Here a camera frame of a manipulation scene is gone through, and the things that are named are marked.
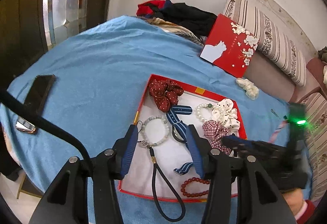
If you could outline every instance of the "bed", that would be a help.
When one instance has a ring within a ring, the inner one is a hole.
[[[136,17],[121,16],[71,37],[43,55],[8,91],[23,102],[36,75],[54,74],[43,117],[78,138],[91,157],[113,146],[133,122],[150,74],[213,91],[237,102],[248,139],[267,141],[287,114],[287,102],[263,91],[252,101],[222,69],[198,57],[201,47],[166,33]],[[15,129],[16,114],[0,108],[3,129],[28,177],[45,191],[64,163],[78,151],[42,130],[35,135]],[[288,128],[277,137],[285,145]],[[94,223],[92,181],[89,181],[89,221]],[[310,194],[310,181],[305,197]],[[153,201],[117,192],[125,223],[166,223]],[[179,205],[161,202],[165,212],[179,215]],[[181,223],[200,223],[205,203],[186,204]],[[232,199],[230,223],[235,223],[237,199]]]

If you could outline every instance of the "tiled floor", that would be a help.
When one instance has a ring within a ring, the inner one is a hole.
[[[0,192],[11,208],[16,217],[22,222],[22,224],[28,224],[40,198],[33,197],[24,193],[20,193],[19,199],[16,199],[21,182],[22,173],[17,181],[13,182],[8,180],[2,174],[0,175]]]

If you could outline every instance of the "red bead bracelet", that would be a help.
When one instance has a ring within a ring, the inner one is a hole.
[[[185,191],[185,187],[186,185],[188,185],[189,183],[191,182],[199,182],[199,183],[203,183],[203,184],[210,184],[210,181],[209,180],[202,180],[200,178],[189,178],[187,181],[185,181],[182,185],[181,185],[181,192],[183,193],[184,196],[186,197],[199,197],[199,196],[205,196],[209,193],[209,190],[207,191],[204,191],[204,192],[200,192],[200,193],[192,193],[192,194],[189,194],[188,192]]]

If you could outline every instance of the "white cat illustration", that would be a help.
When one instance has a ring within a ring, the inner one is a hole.
[[[226,45],[224,42],[220,41],[217,45],[213,46],[210,44],[206,44],[203,48],[203,51],[200,55],[201,58],[213,63],[217,60],[224,51],[226,51]]]

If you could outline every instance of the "black cable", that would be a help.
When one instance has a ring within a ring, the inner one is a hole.
[[[152,174],[152,193],[153,193],[153,199],[154,199],[154,203],[156,204],[156,207],[159,211],[159,213],[168,221],[170,222],[177,222],[180,221],[184,218],[185,216],[185,212],[186,212],[186,208],[184,205],[184,202],[182,200],[182,198],[179,196],[179,194],[176,192],[176,190],[174,189],[174,187],[171,185],[171,183],[169,182],[169,180],[166,178],[166,176],[164,175],[164,173],[162,172],[162,170],[160,169],[156,157],[154,156],[154,151],[152,147],[149,147],[150,150],[150,156],[151,156],[151,160],[153,162],[153,174]],[[168,217],[163,210],[161,209],[161,206],[159,204],[158,198],[157,198],[157,193],[156,193],[156,173],[157,170],[159,171],[161,177],[164,179],[164,181],[167,183],[168,187],[170,188],[170,190],[174,193],[175,197],[177,198],[180,207],[182,208],[182,213],[180,214],[180,216],[178,218],[170,218]]]
[[[93,177],[93,165],[89,153],[77,138],[34,112],[31,112],[25,105],[20,103],[9,92],[3,89],[0,89],[0,103],[3,103],[3,105],[5,105],[8,109],[25,119],[27,122],[34,124],[38,128],[53,134],[54,136],[76,147],[88,166],[90,176]]]
[[[141,125],[143,126],[143,122],[142,122],[141,120],[138,120],[137,123],[136,123],[136,127],[137,127],[137,125],[139,124],[139,122],[141,122]]]

